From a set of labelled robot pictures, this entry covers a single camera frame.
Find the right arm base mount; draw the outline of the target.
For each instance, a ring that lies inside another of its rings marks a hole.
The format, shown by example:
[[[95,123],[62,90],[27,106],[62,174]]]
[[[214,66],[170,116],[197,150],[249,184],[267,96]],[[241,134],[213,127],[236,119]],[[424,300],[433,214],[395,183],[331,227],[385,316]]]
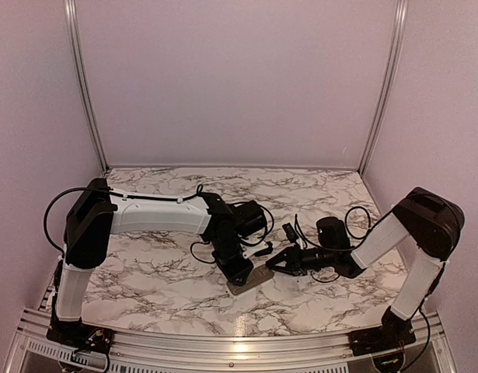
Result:
[[[399,349],[417,341],[409,326],[401,331],[387,326],[376,326],[349,332],[347,336],[354,356]]]

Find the grey remote control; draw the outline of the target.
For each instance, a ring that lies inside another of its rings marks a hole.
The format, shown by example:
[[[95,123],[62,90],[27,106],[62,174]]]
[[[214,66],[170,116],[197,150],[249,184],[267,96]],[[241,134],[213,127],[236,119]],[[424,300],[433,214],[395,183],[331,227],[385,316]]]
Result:
[[[234,285],[231,282],[227,282],[226,286],[229,293],[233,296],[244,294],[255,287],[271,280],[274,277],[274,272],[268,269],[265,265],[255,267],[249,274],[246,283],[242,286]]]

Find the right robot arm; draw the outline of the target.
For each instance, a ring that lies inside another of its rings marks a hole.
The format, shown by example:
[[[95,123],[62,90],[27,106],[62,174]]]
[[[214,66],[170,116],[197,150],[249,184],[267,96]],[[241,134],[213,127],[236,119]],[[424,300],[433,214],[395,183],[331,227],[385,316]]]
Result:
[[[354,279],[402,244],[413,243],[417,252],[406,279],[375,331],[375,342],[390,348],[404,337],[411,319],[437,287],[465,222],[459,205],[416,187],[371,225],[355,246],[345,221],[334,216],[316,222],[317,242],[310,242],[300,228],[285,225],[291,244],[266,266],[291,276],[331,267],[340,277]]]

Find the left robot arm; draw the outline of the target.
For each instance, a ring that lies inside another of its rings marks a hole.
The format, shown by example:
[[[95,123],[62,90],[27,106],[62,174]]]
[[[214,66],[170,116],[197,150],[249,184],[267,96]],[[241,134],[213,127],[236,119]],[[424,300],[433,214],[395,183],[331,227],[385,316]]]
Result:
[[[92,272],[107,257],[114,235],[185,233],[199,236],[212,248],[211,263],[227,283],[243,288],[251,283],[253,256],[267,254],[272,245],[267,237],[274,217],[254,200],[226,202],[216,193],[197,186],[191,195],[165,196],[130,193],[111,187],[106,179],[95,178],[86,187],[74,187],[58,194],[78,193],[66,215],[55,294],[51,306],[57,331],[72,346],[88,339],[82,320],[82,302]]]

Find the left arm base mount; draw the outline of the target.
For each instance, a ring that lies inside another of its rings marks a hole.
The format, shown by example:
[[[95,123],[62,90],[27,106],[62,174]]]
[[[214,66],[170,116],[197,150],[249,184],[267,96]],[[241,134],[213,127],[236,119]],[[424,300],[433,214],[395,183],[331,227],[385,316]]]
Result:
[[[74,347],[79,351],[93,351],[108,354],[113,342],[112,329],[85,324],[82,320],[63,322],[51,320],[46,338],[50,341]]]

